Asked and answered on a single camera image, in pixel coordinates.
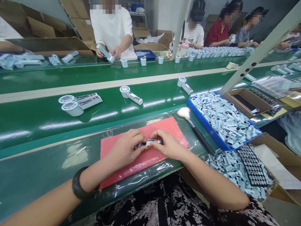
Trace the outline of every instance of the hair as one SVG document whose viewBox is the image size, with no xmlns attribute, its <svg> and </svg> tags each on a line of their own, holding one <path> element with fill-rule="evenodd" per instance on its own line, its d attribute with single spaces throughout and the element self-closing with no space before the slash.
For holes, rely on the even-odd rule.
<svg viewBox="0 0 301 226">
<path fill-rule="evenodd" d="M 230 3 L 226 3 L 225 7 L 222 9 L 222 11 L 220 12 L 219 17 L 221 19 L 225 18 L 225 15 L 230 15 L 231 13 L 233 13 L 235 10 L 242 10 L 243 7 L 243 1 L 242 0 L 232 0 L 232 2 Z"/>
</svg>

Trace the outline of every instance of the black bangle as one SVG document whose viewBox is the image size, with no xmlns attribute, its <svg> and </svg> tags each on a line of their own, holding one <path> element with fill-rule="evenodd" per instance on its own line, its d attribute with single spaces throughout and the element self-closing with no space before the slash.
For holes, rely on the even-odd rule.
<svg viewBox="0 0 301 226">
<path fill-rule="evenodd" d="M 88 166 L 85 166 L 85 167 L 81 168 L 79 171 L 76 172 L 76 174 L 74 175 L 74 177 L 72 179 L 72 190 L 73 190 L 73 193 L 80 200 L 85 200 L 85 199 L 89 198 L 96 191 L 96 189 L 95 189 L 93 192 L 88 193 L 88 192 L 84 191 L 83 188 L 81 187 L 79 178 L 81 176 L 81 173 L 85 169 L 87 169 L 87 168 L 88 168 Z"/>
</svg>

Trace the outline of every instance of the small electronic device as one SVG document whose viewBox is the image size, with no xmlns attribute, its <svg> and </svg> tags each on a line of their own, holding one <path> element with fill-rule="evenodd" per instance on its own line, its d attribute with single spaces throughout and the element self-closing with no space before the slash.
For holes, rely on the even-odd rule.
<svg viewBox="0 0 301 226">
<path fill-rule="evenodd" d="M 147 147 L 149 147 L 152 142 L 158 142 L 159 144 L 164 145 L 163 140 L 147 140 L 147 142 L 140 142 L 139 144 L 137 144 L 134 147 L 134 150 L 136 150 L 140 146 L 147 146 Z"/>
</svg>

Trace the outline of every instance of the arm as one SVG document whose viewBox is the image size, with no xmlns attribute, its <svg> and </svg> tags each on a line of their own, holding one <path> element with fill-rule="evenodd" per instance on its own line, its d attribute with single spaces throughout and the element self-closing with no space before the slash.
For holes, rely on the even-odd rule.
<svg viewBox="0 0 301 226">
<path fill-rule="evenodd" d="M 208 166 L 195 154 L 184 148 L 171 135 L 163 130 L 157 130 L 151 139 L 160 136 L 164 145 L 151 143 L 156 149 L 169 158 L 180 160 L 192 173 L 205 195 L 218 208 L 227 210 L 240 210 L 250 203 L 248 196 L 242 192 L 228 178 Z"/>
<path fill-rule="evenodd" d="M 133 151 L 139 142 L 146 141 L 139 130 L 129 130 L 114 144 L 109 154 L 84 170 L 80 184 L 86 192 L 92 192 L 115 171 L 132 163 L 146 148 L 141 146 Z M 72 190 L 72 180 L 42 196 L 24 209 L 11 216 L 3 226 L 55 226 L 60 225 L 81 203 Z"/>
</svg>

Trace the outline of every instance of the blue plastic tray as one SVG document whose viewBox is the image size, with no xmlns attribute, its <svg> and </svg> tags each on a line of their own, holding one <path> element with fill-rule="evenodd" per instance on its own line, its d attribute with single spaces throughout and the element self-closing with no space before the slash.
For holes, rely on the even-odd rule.
<svg viewBox="0 0 301 226">
<path fill-rule="evenodd" d="M 188 99 L 188 106 L 190 107 L 190 109 L 194 112 L 194 114 L 197 116 L 197 118 L 200 120 L 200 122 L 203 124 L 203 126 L 206 128 L 206 130 L 208 131 L 208 133 L 212 136 L 212 138 L 214 139 L 214 141 L 217 143 L 217 145 L 220 147 L 220 149 L 222 149 L 223 151 L 234 151 L 236 150 L 236 148 L 231 148 L 229 147 L 225 141 L 223 141 L 223 139 L 218 135 L 218 133 L 214 130 L 214 128 L 212 128 L 212 126 L 209 124 L 209 122 L 207 121 L 207 119 L 199 112 L 199 110 L 197 109 L 197 107 L 194 105 L 194 103 L 192 102 L 192 98 L 195 97 L 190 97 Z"/>
<path fill-rule="evenodd" d="M 151 50 L 135 50 L 135 53 L 136 52 L 145 52 L 145 53 L 147 53 L 144 56 L 138 56 L 136 54 L 139 60 L 140 60 L 140 58 L 145 57 L 147 61 L 152 61 L 152 60 L 155 60 L 156 57 L 157 57 Z"/>
</svg>

